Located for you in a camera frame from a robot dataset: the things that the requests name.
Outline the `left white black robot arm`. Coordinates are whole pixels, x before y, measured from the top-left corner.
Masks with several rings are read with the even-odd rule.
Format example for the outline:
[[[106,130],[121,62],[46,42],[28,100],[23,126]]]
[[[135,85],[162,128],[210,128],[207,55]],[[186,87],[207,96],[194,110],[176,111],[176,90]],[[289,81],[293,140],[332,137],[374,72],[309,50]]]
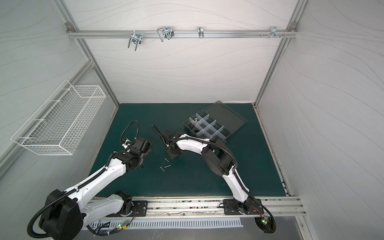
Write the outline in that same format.
[[[105,165],[95,173],[65,191],[55,190],[46,203],[30,220],[27,234],[34,239],[52,238],[72,240],[82,228],[108,215],[127,217],[135,215],[132,197],[118,191],[109,197],[91,203],[101,190],[130,170],[143,167],[144,157],[151,151],[152,143],[135,136],[121,136],[123,150],[113,152]]]

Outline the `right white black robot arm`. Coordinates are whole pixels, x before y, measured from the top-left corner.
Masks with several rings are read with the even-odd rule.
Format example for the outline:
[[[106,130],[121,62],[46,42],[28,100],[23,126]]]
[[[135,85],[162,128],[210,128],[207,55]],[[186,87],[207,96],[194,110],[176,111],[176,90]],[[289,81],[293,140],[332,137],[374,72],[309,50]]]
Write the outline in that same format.
[[[155,126],[152,130],[163,141],[166,153],[174,159],[184,151],[189,151],[203,157],[210,170],[221,176],[229,186],[234,200],[233,211],[241,214],[264,214],[264,208],[260,200],[257,200],[241,179],[237,168],[238,161],[219,137],[212,139],[200,139],[189,136],[183,132],[172,134],[167,131],[161,133]]]

